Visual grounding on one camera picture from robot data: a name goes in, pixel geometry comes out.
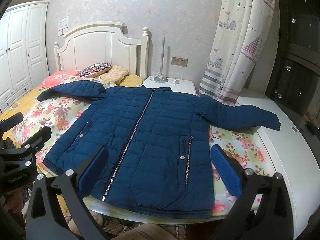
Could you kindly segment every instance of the wall outlet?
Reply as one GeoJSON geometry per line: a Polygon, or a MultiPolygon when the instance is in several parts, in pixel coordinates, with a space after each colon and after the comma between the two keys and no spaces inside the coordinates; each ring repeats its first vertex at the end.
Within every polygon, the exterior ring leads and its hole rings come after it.
{"type": "Polygon", "coordinates": [[[172,57],[171,65],[186,67],[188,65],[188,60],[186,58],[172,57]]]}

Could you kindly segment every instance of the jacket pocket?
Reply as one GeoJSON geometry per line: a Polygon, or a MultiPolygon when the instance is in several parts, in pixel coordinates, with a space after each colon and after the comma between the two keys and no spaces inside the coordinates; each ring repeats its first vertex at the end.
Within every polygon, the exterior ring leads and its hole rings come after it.
{"type": "Polygon", "coordinates": [[[66,150],[67,152],[72,151],[77,144],[80,141],[80,138],[82,138],[83,136],[85,136],[87,134],[87,132],[89,131],[90,126],[92,125],[92,121],[88,121],[85,126],[82,128],[82,130],[78,133],[78,135],[76,136],[76,138],[73,140],[73,142],[70,144],[70,146],[68,147],[68,149],[66,150]]]}
{"type": "Polygon", "coordinates": [[[178,180],[180,184],[185,186],[188,186],[192,140],[193,137],[191,135],[185,135],[180,137],[178,180]]]}

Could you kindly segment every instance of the wardrobe door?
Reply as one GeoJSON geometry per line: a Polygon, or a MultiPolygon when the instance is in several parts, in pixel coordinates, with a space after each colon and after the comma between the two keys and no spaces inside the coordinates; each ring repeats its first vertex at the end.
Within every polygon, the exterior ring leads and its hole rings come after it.
{"type": "Polygon", "coordinates": [[[27,19],[27,54],[33,87],[49,76],[45,51],[45,17],[47,4],[30,5],[27,19]]]}
{"type": "Polygon", "coordinates": [[[11,11],[8,32],[8,57],[12,85],[17,90],[30,81],[26,51],[28,6],[11,11]]]}
{"type": "Polygon", "coordinates": [[[8,26],[10,12],[6,12],[0,20],[0,102],[13,92],[8,64],[8,26]]]}

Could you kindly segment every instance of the finger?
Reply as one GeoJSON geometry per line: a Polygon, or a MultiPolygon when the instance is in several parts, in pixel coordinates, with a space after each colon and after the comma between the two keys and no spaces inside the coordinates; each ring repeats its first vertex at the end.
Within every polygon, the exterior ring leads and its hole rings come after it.
{"type": "Polygon", "coordinates": [[[6,195],[11,195],[11,194],[15,193],[16,191],[18,191],[19,189],[21,189],[21,188],[18,187],[16,189],[12,190],[12,191],[9,191],[9,192],[6,193],[6,195]]]}
{"type": "Polygon", "coordinates": [[[18,203],[18,205],[16,205],[13,209],[12,209],[12,212],[13,213],[17,213],[17,212],[20,212],[23,208],[23,199],[22,197],[20,196],[20,201],[18,203]]]}
{"type": "Polygon", "coordinates": [[[17,191],[15,191],[9,196],[8,203],[7,203],[8,209],[12,209],[16,205],[18,205],[20,198],[21,198],[21,188],[19,188],[17,191]]]}

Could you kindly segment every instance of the jacket collar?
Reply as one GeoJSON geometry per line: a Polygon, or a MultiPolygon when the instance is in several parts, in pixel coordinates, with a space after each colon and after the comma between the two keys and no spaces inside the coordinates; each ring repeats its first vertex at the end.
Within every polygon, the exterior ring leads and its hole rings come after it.
{"type": "MultiPolygon", "coordinates": [[[[151,90],[151,88],[146,88],[145,86],[141,86],[139,87],[139,89],[141,90],[151,90]]],[[[169,87],[160,87],[160,88],[156,88],[156,91],[172,91],[171,88],[169,87]]]]}

